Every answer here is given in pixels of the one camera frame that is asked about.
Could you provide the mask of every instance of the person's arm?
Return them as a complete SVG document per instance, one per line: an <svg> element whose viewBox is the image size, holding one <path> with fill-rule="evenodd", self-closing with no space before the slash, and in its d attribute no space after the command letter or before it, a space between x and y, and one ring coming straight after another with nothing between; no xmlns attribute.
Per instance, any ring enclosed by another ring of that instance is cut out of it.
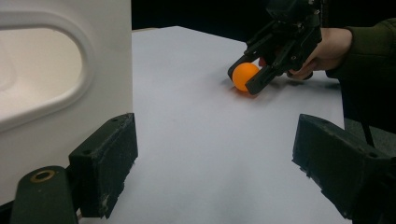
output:
<svg viewBox="0 0 396 224"><path fill-rule="evenodd" d="M328 77L359 81L396 81L396 18L373 27L347 27L349 52Z"/></svg>

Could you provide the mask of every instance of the orange ball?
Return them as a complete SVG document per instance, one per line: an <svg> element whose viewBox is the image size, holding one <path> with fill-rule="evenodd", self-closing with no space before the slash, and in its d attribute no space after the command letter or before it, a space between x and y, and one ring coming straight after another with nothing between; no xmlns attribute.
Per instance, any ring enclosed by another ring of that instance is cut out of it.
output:
<svg viewBox="0 0 396 224"><path fill-rule="evenodd" d="M253 63L241 63L233 70L233 84L240 91L248 91L245 85L259 71Z"/></svg>

